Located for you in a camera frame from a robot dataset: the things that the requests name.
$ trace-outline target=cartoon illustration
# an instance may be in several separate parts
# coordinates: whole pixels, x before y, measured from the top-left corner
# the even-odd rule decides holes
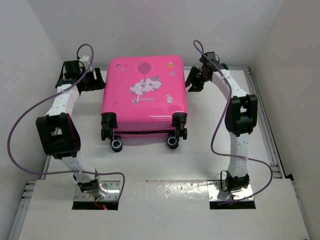
[[[166,102],[168,104],[172,104],[172,100],[174,99],[170,94],[165,95],[166,96]]]
[[[136,100],[132,100],[132,103],[137,104],[139,102],[140,96],[145,95],[150,91],[157,91],[161,86],[162,83],[158,76],[151,76],[146,80],[141,79],[140,82],[130,87],[131,93],[137,94]]]

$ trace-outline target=rectangular opening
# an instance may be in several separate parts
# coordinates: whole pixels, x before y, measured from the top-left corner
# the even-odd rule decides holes
[[[118,210],[118,201],[98,201],[97,204],[94,201],[74,201],[72,210]]]
[[[254,201],[239,201],[231,204],[221,204],[218,201],[210,202],[210,210],[216,209],[256,209]]]

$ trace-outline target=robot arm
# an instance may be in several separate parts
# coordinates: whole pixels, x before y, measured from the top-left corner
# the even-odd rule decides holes
[[[230,164],[228,167],[225,185],[227,191],[238,191],[241,188],[247,188],[249,185],[249,173],[247,168],[247,159],[235,156],[244,156],[248,154],[248,144],[253,128],[257,125],[258,98],[245,92],[233,79],[229,68],[216,61],[214,52],[207,52],[206,55],[212,59],[220,68],[229,84],[232,93],[231,100],[227,107],[224,123],[230,134]],[[226,99],[229,97],[229,87],[217,72],[214,66],[202,56],[200,59],[202,67],[193,66],[186,81],[186,87],[189,92],[200,92],[204,83],[212,81],[220,89]]]
[[[83,173],[83,171],[96,172],[96,170],[87,165],[85,156],[79,152],[80,136],[71,119],[75,102],[83,91],[94,91],[105,87],[100,69],[95,68],[94,71],[90,69],[83,81],[65,91],[83,74],[88,67],[89,59],[89,56],[83,56],[79,60],[63,63],[65,78],[61,75],[55,86],[57,92],[63,92],[63,94],[54,99],[45,116],[36,119],[36,127],[44,152],[59,159],[70,170],[80,171],[74,173],[73,177],[83,193],[103,199],[108,191],[104,189],[99,177]]]

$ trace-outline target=white wall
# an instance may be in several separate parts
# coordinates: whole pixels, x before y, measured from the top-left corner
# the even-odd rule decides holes
[[[90,42],[95,64],[119,56],[180,55],[199,64],[192,41],[223,62],[247,65],[283,0],[28,0],[62,59]]]
[[[320,239],[320,1],[285,0],[254,67],[286,174]]]
[[[0,23],[0,239],[5,240],[26,181],[37,178],[11,163],[7,137],[24,110],[54,93],[62,61],[26,0],[1,0]],[[15,158],[33,170],[40,171],[46,159],[35,120],[49,105],[22,120],[12,139]]]

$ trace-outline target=white table surface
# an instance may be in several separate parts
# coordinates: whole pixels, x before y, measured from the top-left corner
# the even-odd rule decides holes
[[[231,74],[249,92],[244,72],[235,70]],[[209,210],[204,180],[219,179],[220,171],[229,165],[228,157],[216,156],[210,150],[212,134],[226,104],[212,83],[206,83],[202,92],[187,93],[188,139],[180,141],[176,150],[168,149],[165,138],[142,138],[124,139],[123,150],[114,153],[109,142],[100,139],[102,96],[103,90],[83,92],[74,106],[72,119],[89,164],[98,172],[125,174],[119,210],[71,210],[76,189],[72,174],[48,175],[46,180],[36,183],[20,240],[300,240],[307,236],[287,179],[273,180],[266,191],[256,196],[256,209]],[[251,135],[248,156],[268,163],[268,146],[259,124]],[[230,152],[230,137],[224,125],[215,148]],[[48,171],[60,170],[67,168],[52,158]],[[254,162],[248,162],[248,170],[253,191],[257,191],[268,181],[269,170]],[[185,187],[191,183],[199,183],[200,187]],[[179,186],[184,186],[184,190],[175,191]]]

